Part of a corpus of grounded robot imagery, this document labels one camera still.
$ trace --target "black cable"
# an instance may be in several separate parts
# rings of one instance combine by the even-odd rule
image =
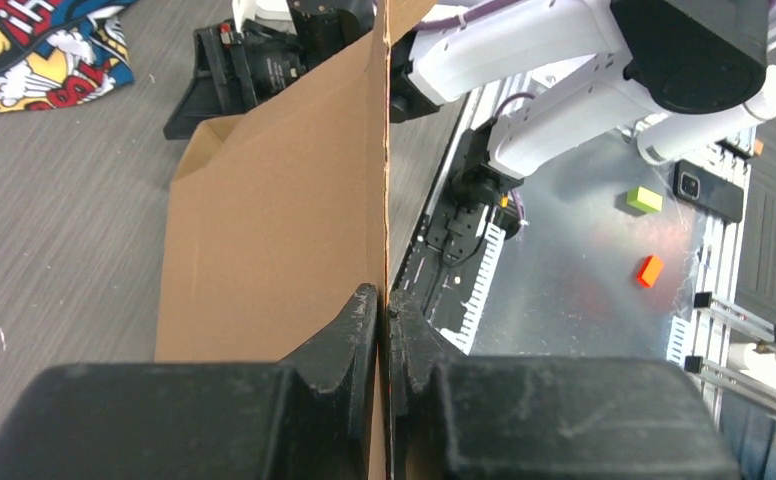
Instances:
[[[479,253],[479,249],[481,249],[482,244],[485,243],[485,235],[488,233],[488,226],[491,224],[491,221],[494,220],[494,212],[496,210],[496,207],[491,207],[491,209],[488,211],[488,215],[485,216],[485,226],[482,228],[482,234],[479,236],[479,242],[476,244],[476,247],[473,249],[473,251],[470,252],[470,254],[465,255],[464,258],[460,258],[453,263],[450,263],[450,261],[447,260],[447,246],[450,244],[450,240],[447,240],[447,243],[444,245],[444,249],[441,251],[441,263],[443,263],[445,267],[461,267],[465,264],[465,262]]]

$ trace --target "green block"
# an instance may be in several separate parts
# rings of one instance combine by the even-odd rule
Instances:
[[[633,188],[627,193],[627,204],[644,213],[661,212],[662,200],[661,195],[644,187]]]

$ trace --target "metal sheet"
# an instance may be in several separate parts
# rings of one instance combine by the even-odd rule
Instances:
[[[673,316],[691,315],[706,228],[671,173],[610,132],[528,178],[529,225],[503,248],[471,354],[665,358]],[[661,212],[626,204],[638,186],[664,196]],[[635,277],[653,254],[665,268],[647,289]]]

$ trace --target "phone camera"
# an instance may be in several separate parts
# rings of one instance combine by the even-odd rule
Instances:
[[[700,196],[700,180],[690,173],[683,173],[680,179],[680,190],[686,196],[697,198]]]

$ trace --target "comic print fabric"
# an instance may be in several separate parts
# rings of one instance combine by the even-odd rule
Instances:
[[[137,0],[0,0],[0,113],[67,108],[134,80],[117,14]]]

